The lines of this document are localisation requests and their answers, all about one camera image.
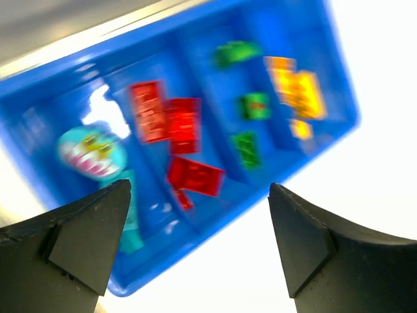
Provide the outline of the small red lego piece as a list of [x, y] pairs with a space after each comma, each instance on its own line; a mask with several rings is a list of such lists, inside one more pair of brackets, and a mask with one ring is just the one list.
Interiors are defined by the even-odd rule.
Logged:
[[194, 203], [189, 197], [187, 197], [183, 190], [175, 189], [174, 195], [184, 211], [188, 211], [194, 208]]

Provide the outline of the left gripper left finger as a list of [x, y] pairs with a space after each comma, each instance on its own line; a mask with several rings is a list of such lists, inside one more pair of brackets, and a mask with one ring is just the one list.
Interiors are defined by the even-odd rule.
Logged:
[[118, 180], [1, 228], [2, 312], [94, 312], [113, 268], [131, 198]]

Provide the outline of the yellow studded lego plate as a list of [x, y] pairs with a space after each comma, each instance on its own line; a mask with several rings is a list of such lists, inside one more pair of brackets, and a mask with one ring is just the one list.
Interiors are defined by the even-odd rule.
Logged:
[[323, 120], [327, 111], [316, 73], [301, 70], [291, 76], [290, 105], [299, 119]]

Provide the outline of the red square lego brick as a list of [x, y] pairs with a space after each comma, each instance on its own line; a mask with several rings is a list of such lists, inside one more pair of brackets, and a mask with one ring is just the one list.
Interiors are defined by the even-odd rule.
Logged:
[[167, 180], [177, 189], [185, 189], [207, 196], [219, 194], [225, 171], [190, 160], [173, 156], [167, 170]]

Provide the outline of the long teal lego brick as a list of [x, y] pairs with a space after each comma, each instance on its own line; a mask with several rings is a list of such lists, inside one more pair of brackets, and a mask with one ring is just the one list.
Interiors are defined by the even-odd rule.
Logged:
[[139, 233], [139, 219], [137, 214], [136, 200], [136, 180], [134, 170], [125, 170], [114, 178], [99, 182], [99, 186], [100, 188], [104, 188], [105, 186], [110, 185], [119, 179], [127, 179], [131, 185], [130, 205], [121, 235], [119, 250], [125, 254], [132, 254], [144, 246], [144, 242]]

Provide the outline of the long red lego brick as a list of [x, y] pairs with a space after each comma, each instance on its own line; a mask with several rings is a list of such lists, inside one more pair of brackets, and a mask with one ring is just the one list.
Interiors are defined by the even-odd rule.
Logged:
[[138, 136], [144, 143], [170, 139], [165, 98], [160, 81], [139, 82], [129, 87]]

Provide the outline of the green sloped lego brick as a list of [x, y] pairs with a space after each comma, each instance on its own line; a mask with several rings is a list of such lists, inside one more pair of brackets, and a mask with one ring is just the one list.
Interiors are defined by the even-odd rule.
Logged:
[[218, 46], [214, 52], [214, 60], [219, 68], [227, 68], [233, 64], [245, 62], [262, 54], [254, 42], [232, 41]]

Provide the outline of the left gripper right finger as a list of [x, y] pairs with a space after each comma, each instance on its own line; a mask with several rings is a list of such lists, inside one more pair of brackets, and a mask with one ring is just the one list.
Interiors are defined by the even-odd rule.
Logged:
[[277, 183], [268, 202], [298, 312], [416, 311], [416, 241], [355, 224]]

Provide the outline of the long yellow lego brick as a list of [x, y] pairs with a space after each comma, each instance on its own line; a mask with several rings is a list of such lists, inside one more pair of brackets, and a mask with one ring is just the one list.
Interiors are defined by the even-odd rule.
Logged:
[[264, 62], [280, 101], [292, 106], [295, 101], [296, 60], [288, 57], [265, 56]]

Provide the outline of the small yellow lego cube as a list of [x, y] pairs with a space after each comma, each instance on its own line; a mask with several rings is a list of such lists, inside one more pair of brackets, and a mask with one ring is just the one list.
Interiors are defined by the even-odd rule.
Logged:
[[291, 133], [295, 138], [299, 140], [310, 140], [313, 137], [312, 126], [299, 119], [290, 120]]

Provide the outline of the red rounded lego brick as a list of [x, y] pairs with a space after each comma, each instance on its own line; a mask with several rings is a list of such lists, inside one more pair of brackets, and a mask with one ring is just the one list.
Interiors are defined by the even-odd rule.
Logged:
[[169, 99], [167, 120], [172, 155], [200, 152], [201, 101], [198, 98]]

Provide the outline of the green lego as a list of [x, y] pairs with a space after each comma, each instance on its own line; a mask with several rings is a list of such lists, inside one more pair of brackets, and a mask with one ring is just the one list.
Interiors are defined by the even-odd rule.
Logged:
[[265, 93], [252, 92], [240, 97], [242, 116], [249, 120], [270, 118], [269, 97]]

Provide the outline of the teal rounded lego brick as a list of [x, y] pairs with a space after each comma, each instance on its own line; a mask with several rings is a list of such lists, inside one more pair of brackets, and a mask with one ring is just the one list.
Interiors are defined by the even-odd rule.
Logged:
[[95, 181], [121, 174], [127, 166], [125, 148], [116, 138], [97, 127], [74, 127], [56, 143], [57, 156], [68, 168]]

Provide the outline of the small green lego brick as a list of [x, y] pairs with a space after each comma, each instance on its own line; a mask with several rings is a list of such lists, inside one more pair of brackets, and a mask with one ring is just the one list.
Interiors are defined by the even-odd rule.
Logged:
[[242, 165], [247, 170], [261, 165], [255, 132], [246, 131], [234, 134], [231, 136], [231, 141], [238, 151]]

